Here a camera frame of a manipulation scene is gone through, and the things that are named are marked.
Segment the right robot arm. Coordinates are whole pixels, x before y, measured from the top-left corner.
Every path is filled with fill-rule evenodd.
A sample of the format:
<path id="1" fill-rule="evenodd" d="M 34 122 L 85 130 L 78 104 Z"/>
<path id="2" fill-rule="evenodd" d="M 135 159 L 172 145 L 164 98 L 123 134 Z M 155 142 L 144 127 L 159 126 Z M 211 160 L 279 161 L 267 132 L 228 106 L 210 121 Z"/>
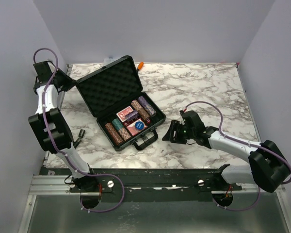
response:
<path id="1" fill-rule="evenodd" d="M 220 174 L 213 178 L 217 189 L 225 190 L 234 183 L 248 183 L 272 193 L 291 176 L 291 169 L 274 142 L 233 138 L 216 127 L 206 127 L 195 111 L 181 111 L 180 115 L 183 121 L 172 120 L 163 141 L 186 144 L 188 140 L 194 140 L 200 146 L 226 152 L 247 163 L 222 166 Z"/>

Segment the purple grey chip stack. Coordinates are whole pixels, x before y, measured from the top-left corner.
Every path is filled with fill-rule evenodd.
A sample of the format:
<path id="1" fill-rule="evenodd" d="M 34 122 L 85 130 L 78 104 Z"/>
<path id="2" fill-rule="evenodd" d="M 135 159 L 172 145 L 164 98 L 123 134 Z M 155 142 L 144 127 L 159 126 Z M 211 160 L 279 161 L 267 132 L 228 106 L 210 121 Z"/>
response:
<path id="1" fill-rule="evenodd" d="M 126 121 L 131 121 L 133 119 L 135 119 L 136 117 L 138 117 L 139 113 L 137 110 L 132 111 L 131 113 L 126 115 Z"/>

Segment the black poker set case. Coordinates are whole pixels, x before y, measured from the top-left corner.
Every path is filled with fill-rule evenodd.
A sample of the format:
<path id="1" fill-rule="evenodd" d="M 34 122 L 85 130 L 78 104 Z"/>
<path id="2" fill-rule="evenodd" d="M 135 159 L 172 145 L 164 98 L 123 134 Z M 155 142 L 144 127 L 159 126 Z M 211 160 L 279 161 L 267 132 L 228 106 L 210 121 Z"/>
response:
<path id="1" fill-rule="evenodd" d="M 143 91 L 136 69 L 133 58 L 126 55 L 76 81 L 76 87 L 84 102 L 116 151 L 121 151 L 129 145 L 134 145 L 137 150 L 145 149 L 158 139 L 156 129 L 166 119 L 162 110 Z M 131 135 L 128 141 L 123 140 L 124 142 L 117 146 L 107 132 L 105 124 L 112 124 L 114 119 L 119 119 L 116 114 L 131 106 L 131 102 L 140 96 L 143 96 L 157 113 L 150 117 L 150 124 L 140 116 L 137 117 L 147 128 L 135 136 Z"/>

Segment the red playing card deck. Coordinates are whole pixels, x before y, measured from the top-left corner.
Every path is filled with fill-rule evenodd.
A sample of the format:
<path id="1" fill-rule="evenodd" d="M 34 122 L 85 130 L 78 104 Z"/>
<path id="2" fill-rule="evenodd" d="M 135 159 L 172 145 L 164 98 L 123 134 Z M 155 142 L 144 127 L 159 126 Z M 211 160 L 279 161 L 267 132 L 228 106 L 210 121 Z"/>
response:
<path id="1" fill-rule="evenodd" d="M 127 119 L 127 115 L 133 111 L 134 111 L 133 108 L 131 106 L 128 106 L 123 110 L 119 111 L 116 115 L 122 122 L 125 122 Z"/>

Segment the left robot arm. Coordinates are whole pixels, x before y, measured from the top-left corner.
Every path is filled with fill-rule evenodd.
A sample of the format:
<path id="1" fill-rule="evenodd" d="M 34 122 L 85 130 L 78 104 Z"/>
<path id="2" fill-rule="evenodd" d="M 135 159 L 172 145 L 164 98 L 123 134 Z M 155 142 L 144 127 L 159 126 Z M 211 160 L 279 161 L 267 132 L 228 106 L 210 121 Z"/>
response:
<path id="1" fill-rule="evenodd" d="M 73 178 L 83 177 L 81 186 L 92 192 L 97 188 L 98 180 L 87 175 L 90 167 L 77 153 L 71 129 L 58 106 L 60 93 L 69 91 L 75 81 L 62 70 L 52 68 L 53 63 L 50 61 L 35 63 L 33 66 L 37 73 L 33 89 L 38 95 L 38 107 L 28 121 L 34 135 L 42 150 L 63 160 Z"/>

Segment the blue small blind button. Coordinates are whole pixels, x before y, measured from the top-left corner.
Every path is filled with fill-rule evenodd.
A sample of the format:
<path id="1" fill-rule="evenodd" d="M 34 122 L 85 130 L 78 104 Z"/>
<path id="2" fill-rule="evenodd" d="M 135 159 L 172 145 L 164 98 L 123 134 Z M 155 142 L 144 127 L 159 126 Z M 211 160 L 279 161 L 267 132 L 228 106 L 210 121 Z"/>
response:
<path id="1" fill-rule="evenodd" d="M 142 121 L 136 121 L 134 127 L 138 131 L 142 131 L 145 128 L 145 124 Z"/>

